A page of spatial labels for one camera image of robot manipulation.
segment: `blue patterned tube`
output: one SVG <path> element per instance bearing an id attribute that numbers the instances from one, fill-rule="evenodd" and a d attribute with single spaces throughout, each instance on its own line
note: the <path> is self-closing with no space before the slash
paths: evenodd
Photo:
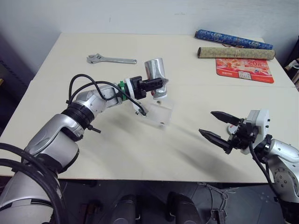
<path id="1" fill-rule="evenodd" d="M 255 49 L 268 49 L 273 48 L 272 44 L 262 43 L 258 41 L 253 41 L 245 38 L 240 38 L 237 36 L 231 36 L 227 34 L 216 33 L 204 29 L 200 29 L 195 33 L 195 38 L 213 41 L 223 44 L 228 44 L 231 46 L 243 46 L 244 48 L 255 48 Z"/>

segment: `tan rolled cylinder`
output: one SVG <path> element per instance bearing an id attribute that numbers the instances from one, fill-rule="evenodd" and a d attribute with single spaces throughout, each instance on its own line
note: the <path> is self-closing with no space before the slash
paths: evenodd
<path id="1" fill-rule="evenodd" d="M 250 58 L 271 60 L 275 56 L 274 50 L 248 48 L 199 48 L 198 58 Z"/>

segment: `metal cup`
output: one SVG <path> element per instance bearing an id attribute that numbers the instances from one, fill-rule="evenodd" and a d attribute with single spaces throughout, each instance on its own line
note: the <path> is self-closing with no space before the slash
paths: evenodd
<path id="1" fill-rule="evenodd" d="M 164 65 L 162 58 L 155 58 L 152 60 L 149 60 L 144 63 L 146 75 L 148 79 L 154 79 L 154 78 L 163 78 L 165 79 L 165 83 L 167 83 L 167 79 L 165 78 L 164 73 Z M 164 97 L 167 97 L 167 90 L 166 86 L 164 85 L 160 89 L 156 89 L 151 91 L 151 94 L 153 95 L 154 99 L 162 99 Z"/>

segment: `silver wrench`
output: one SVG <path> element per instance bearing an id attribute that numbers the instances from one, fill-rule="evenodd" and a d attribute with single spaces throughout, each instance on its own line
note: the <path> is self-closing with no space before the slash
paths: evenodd
<path id="1" fill-rule="evenodd" d="M 125 63 L 125 64 L 136 64 L 136 59 L 126 59 L 126 58 L 115 58 L 115 57 L 104 57 L 100 54 L 89 55 L 87 57 L 87 62 L 90 64 L 95 64 L 98 62 L 116 62 L 116 63 Z"/>

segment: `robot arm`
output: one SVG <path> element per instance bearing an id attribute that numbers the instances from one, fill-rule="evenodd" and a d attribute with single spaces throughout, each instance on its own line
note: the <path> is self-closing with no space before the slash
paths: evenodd
<path id="1" fill-rule="evenodd" d="M 104 85 L 100 87 L 100 92 L 81 92 L 74 101 L 68 102 L 68 107 L 61 114 L 56 114 L 41 128 L 25 151 L 41 161 L 58 182 L 57 175 L 66 171 L 78 157 L 76 141 L 83 138 L 84 130 L 100 132 L 90 125 L 99 113 L 130 98 L 145 98 L 146 92 L 165 89 L 166 83 L 167 79 L 161 77 L 143 81 L 139 76 L 126 79 L 126 83 Z M 133 100 L 132 103 L 138 105 L 135 108 L 137 114 L 146 116 L 147 110 L 141 103 Z M 60 189 L 57 193 L 62 199 Z M 52 204 L 46 192 L 22 172 L 15 173 L 0 196 L 1 223 L 48 223 L 52 213 Z"/>
<path id="2" fill-rule="evenodd" d="M 299 150 L 293 146 L 272 139 L 267 134 L 269 128 L 268 110 L 250 111 L 246 119 L 239 119 L 224 112 L 211 112 L 216 118 L 232 124 L 228 127 L 230 136 L 227 141 L 219 135 L 200 129 L 199 132 L 211 143 L 229 154 L 232 148 L 242 153 L 251 152 L 257 164 L 269 166 L 274 184 L 269 174 L 260 165 L 269 185 L 276 193 L 287 223 L 299 223 Z"/>

